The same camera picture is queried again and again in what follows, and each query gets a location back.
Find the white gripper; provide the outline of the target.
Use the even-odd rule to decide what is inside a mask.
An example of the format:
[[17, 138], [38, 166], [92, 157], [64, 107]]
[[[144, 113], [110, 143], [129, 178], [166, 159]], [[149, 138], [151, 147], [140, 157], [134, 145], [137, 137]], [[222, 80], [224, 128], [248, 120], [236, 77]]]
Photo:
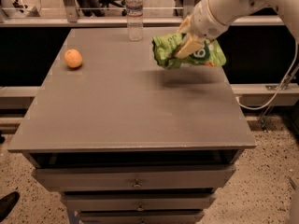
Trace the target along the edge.
[[201, 0], [177, 29], [186, 34], [175, 52], [175, 57], [184, 59], [204, 46], [205, 38], [214, 40], [228, 30], [212, 14], [209, 0]]

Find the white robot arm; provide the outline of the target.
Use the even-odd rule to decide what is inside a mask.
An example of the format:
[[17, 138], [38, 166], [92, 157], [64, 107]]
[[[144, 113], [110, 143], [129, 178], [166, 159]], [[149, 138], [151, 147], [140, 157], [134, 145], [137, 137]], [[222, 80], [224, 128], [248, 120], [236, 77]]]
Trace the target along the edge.
[[216, 39], [234, 21], [264, 7], [273, 8], [293, 38], [299, 41], [299, 0], [201, 0], [178, 28], [186, 36], [175, 57], [186, 58], [203, 47], [205, 39]]

